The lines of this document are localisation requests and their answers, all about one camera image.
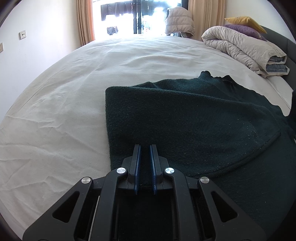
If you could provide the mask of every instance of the dark green sweater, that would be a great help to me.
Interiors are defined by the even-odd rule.
[[[143,147],[140,188],[151,187],[156,144],[186,176],[208,176],[271,235],[296,197],[295,132],[278,106],[208,71],[106,90],[111,169]]]

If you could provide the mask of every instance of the white wall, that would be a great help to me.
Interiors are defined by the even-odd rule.
[[[19,32],[27,37],[20,40]],[[44,70],[80,47],[75,0],[22,0],[0,27],[0,122]]]
[[[226,0],[225,17],[249,16],[296,43],[277,10],[267,0]]]

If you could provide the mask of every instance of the bed sheet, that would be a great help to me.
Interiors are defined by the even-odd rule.
[[[192,79],[204,70],[229,74],[289,114],[289,96],[268,79],[191,39],[137,35],[94,41],[37,77],[0,124],[0,213],[13,231],[21,238],[82,177],[110,171],[106,88]]]

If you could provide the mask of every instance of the wall socket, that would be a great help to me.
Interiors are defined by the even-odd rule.
[[[20,39],[27,37],[26,30],[20,32]]]

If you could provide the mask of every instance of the beige curtain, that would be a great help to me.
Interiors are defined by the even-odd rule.
[[[81,46],[94,41],[92,0],[76,0],[78,31]]]
[[[225,0],[189,0],[188,10],[192,13],[195,27],[192,39],[201,41],[208,28],[223,25]]]

